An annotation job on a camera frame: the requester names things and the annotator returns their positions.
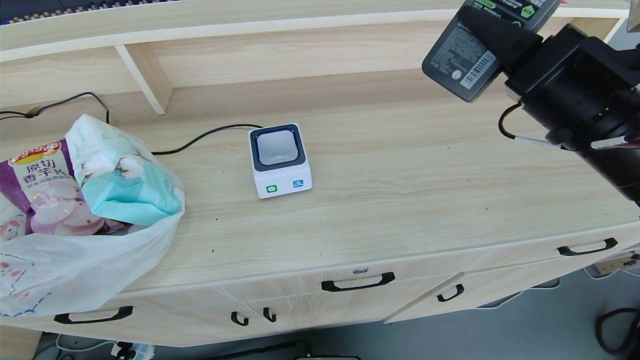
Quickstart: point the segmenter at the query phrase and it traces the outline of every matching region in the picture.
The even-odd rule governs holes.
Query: barcode
[[[471,71],[460,81],[460,84],[467,89],[471,89],[471,86],[478,81],[480,76],[484,74],[489,66],[495,61],[495,55],[491,51],[487,50],[484,55],[478,60],[478,62],[471,68]]]

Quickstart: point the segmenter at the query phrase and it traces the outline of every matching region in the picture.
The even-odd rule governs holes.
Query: shelf support
[[[116,45],[118,54],[158,115],[166,113],[173,92],[171,81],[150,44]]]

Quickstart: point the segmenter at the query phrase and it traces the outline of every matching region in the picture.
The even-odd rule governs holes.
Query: black robotic arm
[[[471,6],[458,17],[502,64],[513,108],[640,206],[640,49],[615,51],[571,24],[543,41]]]

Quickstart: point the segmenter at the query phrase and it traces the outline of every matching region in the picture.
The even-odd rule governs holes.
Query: black drawer handle
[[[613,249],[618,244],[618,242],[614,238],[608,238],[604,240],[604,243],[605,243],[605,247],[603,247],[602,249],[596,249],[596,250],[585,251],[585,252],[575,252],[572,249],[569,249],[568,246],[561,246],[558,248],[558,252],[562,256],[579,256],[579,255],[586,255],[586,254],[595,254],[596,252]]]
[[[438,295],[438,301],[439,302],[447,302],[449,300],[453,300],[456,297],[459,297],[460,294],[462,294],[463,292],[465,292],[465,287],[462,286],[462,284],[458,284],[458,285],[456,285],[456,294],[455,295],[453,295],[452,297],[450,297],[448,299],[445,299],[444,296],[442,296],[442,295]]]
[[[276,314],[271,314],[269,312],[269,308],[265,307],[264,309],[262,309],[262,314],[264,315],[264,318],[269,320],[270,322],[276,322]]]
[[[329,291],[329,292],[332,292],[332,293],[338,293],[340,291],[369,289],[369,288],[375,288],[377,286],[386,285],[386,284],[392,282],[395,279],[396,279],[396,276],[394,275],[393,272],[385,272],[384,274],[382,274],[382,280],[380,280],[380,282],[377,283],[377,284],[364,285],[364,286],[355,286],[354,288],[344,288],[344,289],[337,287],[335,285],[335,283],[333,282],[333,280],[327,280],[327,281],[323,281],[322,282],[322,290]]]
[[[238,321],[238,312],[234,311],[233,313],[231,313],[231,321],[233,321],[234,323],[240,325],[240,326],[247,326],[249,325],[249,319],[244,318],[243,322],[239,322]]]
[[[69,314],[58,314],[53,318],[53,321],[55,322],[59,322],[59,323],[64,323],[66,325],[74,325],[74,324],[79,324],[79,323],[97,323],[97,322],[110,322],[110,321],[114,321],[114,320],[122,320],[128,316],[131,316],[131,314],[133,314],[133,306],[123,306],[118,310],[118,313],[116,315],[113,315],[110,318],[105,318],[105,319],[96,319],[96,320],[83,320],[83,321],[73,321],[69,318]]]

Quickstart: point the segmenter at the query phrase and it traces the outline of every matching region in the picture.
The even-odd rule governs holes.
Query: blue tissue pack
[[[65,139],[93,214],[151,226],[180,212],[171,176],[141,140],[89,115],[76,120]]]

